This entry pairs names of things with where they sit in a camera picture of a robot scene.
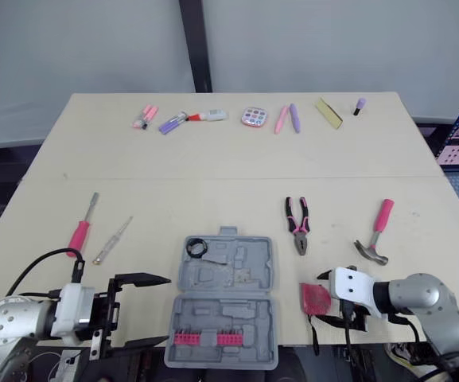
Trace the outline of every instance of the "white table surface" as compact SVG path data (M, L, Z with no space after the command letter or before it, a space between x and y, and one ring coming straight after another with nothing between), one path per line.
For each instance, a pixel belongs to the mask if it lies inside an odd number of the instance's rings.
M333 129L314 107L324 99L344 124ZM353 116L359 97L365 108ZM130 128L138 112L159 106L147 131ZM295 103L279 135L283 105ZM269 113L264 127L240 122L248 106ZM184 123L164 136L179 111L222 108L229 119ZM399 96L383 93L75 94L32 164L31 179L284 179L441 176Z
M115 343L167 333L173 299L181 293L177 275L185 237L217 234L222 224L237 226L241 235L272 238L280 344L311 343L298 284L316 283L318 274L334 267L353 264L382 280L428 272L443 280L459 303L459 200L443 177L24 181L0 220L0 298L33 259L65 246L93 191L100 198L84 249L83 284L102 291L114 274L140 271L173 280L172 285L125 287L119 294ZM304 196L309 203L312 231L305 257L297 254L287 231L285 196ZM381 267L362 258L352 241L370 239L384 197L395 200L395 207L378 244L379 253L390 258ZM298 202L294 208L298 215ZM92 265L107 238L130 215L134 220L110 256L102 266ZM65 255L55 256L34 269L18 291L62 287L71 266ZM368 322L368 333L353 331L354 342L413 338L407 327L374 318ZM344 343L343 330L315 324L320 343Z

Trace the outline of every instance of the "hammer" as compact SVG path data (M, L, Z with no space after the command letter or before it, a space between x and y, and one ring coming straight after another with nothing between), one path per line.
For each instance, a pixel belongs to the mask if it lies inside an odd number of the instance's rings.
M390 212L393 207L394 201L391 201L390 199L385 199L383 201L378 217L374 223L374 233L372 234L371 243L368 248L364 247L359 240L354 243L358 252L365 259L376 261L379 265L387 265L388 258L378 255L378 252L375 251L375 245L378 242L379 234L383 232L387 226L388 217L390 216Z

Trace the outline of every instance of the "gray tool case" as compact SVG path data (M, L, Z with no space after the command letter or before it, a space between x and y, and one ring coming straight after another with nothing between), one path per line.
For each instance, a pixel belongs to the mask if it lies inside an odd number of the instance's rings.
M164 355L170 368L277 367L275 305L268 294L271 240L237 233L236 227L221 227L218 236L185 240L178 281L184 294L174 300ZM208 246L200 259L186 250L193 238Z

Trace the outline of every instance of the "pink screwdriver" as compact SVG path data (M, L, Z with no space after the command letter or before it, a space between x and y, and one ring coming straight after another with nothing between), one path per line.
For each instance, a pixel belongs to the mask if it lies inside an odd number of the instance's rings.
M98 199L99 193L93 193L93 197L91 197L91 201L89 202L89 208L86 212L86 216L84 217L84 220L79 222L79 225L73 232L70 243L68 244L69 248L74 248L77 251L82 249L84 241L86 240L86 235L88 234L89 218L91 217L91 213L93 212L93 208L95 207ZM67 255L70 257L76 257L76 254L73 252L68 252Z

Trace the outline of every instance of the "pliers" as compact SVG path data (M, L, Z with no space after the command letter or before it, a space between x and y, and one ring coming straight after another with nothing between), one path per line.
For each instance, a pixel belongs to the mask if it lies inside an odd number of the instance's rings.
M291 198L286 198L286 217L289 223L289 230L294 235L294 246L298 253L304 256L307 252L307 238L305 235L310 232L309 227L309 209L304 197L300 198L300 206L303 217L301 218L301 225L298 225L291 212Z

